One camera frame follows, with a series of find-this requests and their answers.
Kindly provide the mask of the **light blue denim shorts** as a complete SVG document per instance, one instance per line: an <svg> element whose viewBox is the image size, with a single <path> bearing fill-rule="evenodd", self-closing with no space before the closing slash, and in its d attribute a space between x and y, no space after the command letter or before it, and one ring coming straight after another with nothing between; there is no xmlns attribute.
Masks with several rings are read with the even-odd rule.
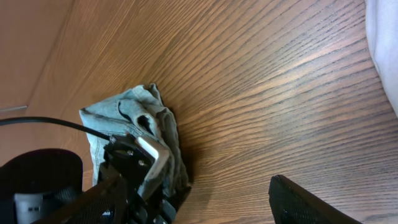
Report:
<svg viewBox="0 0 398 224"><path fill-rule="evenodd" d="M187 169L181 157L177 122L174 114L163 104L156 84L135 86L82 108L79 114L87 128L107 136L149 136L169 151L170 158L160 175L141 184L139 193L144 199L149 198L159 186L168 197L189 186Z"/></svg>

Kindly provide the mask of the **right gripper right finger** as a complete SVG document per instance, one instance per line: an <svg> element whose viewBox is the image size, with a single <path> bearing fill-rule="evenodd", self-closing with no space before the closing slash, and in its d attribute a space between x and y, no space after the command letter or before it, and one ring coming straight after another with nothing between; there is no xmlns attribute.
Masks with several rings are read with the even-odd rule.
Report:
<svg viewBox="0 0 398 224"><path fill-rule="evenodd" d="M283 175L271 178L268 194L276 224L360 224Z"/></svg>

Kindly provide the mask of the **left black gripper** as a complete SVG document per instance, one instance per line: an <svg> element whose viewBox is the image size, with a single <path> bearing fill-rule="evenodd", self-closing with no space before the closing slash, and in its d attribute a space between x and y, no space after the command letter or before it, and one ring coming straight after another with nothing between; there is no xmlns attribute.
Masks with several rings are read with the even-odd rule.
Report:
<svg viewBox="0 0 398 224"><path fill-rule="evenodd" d="M127 183L127 222L126 223L173 223L179 208L190 193L189 186L181 190L165 191L172 186L168 172L173 171L172 153L162 175L163 182L154 194L143 200L138 194L139 187L153 163L153 158L142 152L135 143L137 137L112 135L104 147L104 162L101 163L98 181L102 181L112 172L121 174Z"/></svg>

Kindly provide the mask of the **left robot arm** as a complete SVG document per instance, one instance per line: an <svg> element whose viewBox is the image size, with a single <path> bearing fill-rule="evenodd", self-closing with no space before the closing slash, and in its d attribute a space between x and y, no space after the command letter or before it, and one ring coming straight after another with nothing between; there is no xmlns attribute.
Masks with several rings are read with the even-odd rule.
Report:
<svg viewBox="0 0 398 224"><path fill-rule="evenodd" d="M1 167L2 223L172 223L190 193L164 192L171 154L150 137L111 136L97 184L64 149L21 154Z"/></svg>

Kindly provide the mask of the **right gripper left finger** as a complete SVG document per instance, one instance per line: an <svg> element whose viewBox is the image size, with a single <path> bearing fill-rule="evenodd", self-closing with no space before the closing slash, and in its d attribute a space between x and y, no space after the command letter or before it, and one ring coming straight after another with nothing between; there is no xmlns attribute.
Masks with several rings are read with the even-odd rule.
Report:
<svg viewBox="0 0 398 224"><path fill-rule="evenodd" d="M127 222L127 183L120 175L104 180L34 224L103 223L103 213L108 210L110 223Z"/></svg>

